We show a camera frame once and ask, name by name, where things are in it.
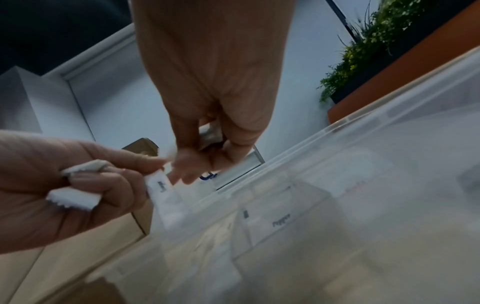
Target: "green plant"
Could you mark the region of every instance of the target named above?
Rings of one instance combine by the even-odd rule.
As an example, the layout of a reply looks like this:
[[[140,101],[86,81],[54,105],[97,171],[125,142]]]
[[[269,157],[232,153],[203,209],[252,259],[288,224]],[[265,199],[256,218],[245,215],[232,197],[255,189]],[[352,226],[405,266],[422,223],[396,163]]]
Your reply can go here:
[[[341,90],[351,79],[368,68],[372,62],[390,53],[390,48],[412,24],[429,11],[439,0],[383,0],[376,12],[370,14],[370,6],[362,22],[350,25],[354,41],[345,45],[342,62],[330,66],[320,81],[323,88],[320,101],[325,102],[333,93]]]

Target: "hand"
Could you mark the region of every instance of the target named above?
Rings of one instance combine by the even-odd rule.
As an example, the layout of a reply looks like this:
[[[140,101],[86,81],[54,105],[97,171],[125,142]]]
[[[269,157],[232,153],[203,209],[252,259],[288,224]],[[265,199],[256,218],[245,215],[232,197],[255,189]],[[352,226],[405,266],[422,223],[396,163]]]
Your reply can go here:
[[[102,173],[79,173],[68,181],[60,171],[94,159],[109,161]],[[59,140],[0,131],[0,253],[45,246],[141,208],[148,200],[142,174],[165,161],[93,142]],[[103,193],[92,212],[46,201],[68,186]]]
[[[170,115],[184,183],[240,162],[274,109],[295,0],[132,0],[146,70]],[[199,151],[200,121],[226,142]]]

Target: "black planter edge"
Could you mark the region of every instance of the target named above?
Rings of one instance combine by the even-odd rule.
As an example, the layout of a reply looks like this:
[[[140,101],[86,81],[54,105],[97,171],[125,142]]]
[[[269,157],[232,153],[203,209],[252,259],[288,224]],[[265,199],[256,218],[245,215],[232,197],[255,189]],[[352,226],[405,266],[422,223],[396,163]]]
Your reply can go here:
[[[333,93],[330,98],[338,104],[475,1],[477,0],[440,0],[434,9],[406,31],[390,49],[390,54],[374,61],[368,69],[349,81],[344,88]]]

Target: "dark ceiling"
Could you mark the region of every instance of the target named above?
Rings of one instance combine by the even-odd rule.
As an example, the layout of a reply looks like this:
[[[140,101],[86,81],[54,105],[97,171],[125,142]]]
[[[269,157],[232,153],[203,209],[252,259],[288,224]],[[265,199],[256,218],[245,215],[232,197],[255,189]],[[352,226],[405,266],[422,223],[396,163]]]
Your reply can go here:
[[[131,22],[127,0],[2,0],[0,74],[42,75]]]

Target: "orange planter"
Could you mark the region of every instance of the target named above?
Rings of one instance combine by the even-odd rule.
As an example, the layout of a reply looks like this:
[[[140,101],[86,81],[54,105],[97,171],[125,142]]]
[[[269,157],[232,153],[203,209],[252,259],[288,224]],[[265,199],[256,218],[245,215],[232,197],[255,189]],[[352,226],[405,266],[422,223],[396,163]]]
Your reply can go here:
[[[334,105],[328,111],[328,120],[332,124],[477,46],[480,0]]]

